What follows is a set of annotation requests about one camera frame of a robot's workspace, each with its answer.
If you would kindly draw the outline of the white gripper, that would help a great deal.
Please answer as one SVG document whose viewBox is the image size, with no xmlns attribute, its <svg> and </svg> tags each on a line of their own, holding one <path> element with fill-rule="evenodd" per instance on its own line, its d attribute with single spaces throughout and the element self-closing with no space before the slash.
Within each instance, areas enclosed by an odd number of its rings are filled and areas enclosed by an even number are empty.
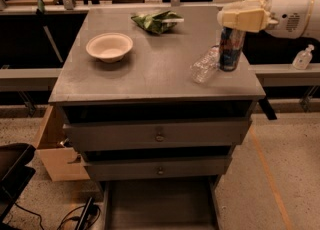
<svg viewBox="0 0 320 230">
<path fill-rule="evenodd" d="M 241 0 L 228 3 L 217 14 L 218 23 L 230 29 L 277 38 L 313 37 L 314 0 Z"/>
</svg>

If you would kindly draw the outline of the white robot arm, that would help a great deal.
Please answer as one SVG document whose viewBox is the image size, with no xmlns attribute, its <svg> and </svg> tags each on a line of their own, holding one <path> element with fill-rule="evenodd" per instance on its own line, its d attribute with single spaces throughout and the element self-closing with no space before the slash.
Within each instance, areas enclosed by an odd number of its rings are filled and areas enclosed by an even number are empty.
<svg viewBox="0 0 320 230">
<path fill-rule="evenodd" d="M 320 0 L 242 0 L 218 13 L 221 26 L 277 38 L 320 40 Z"/>
</svg>

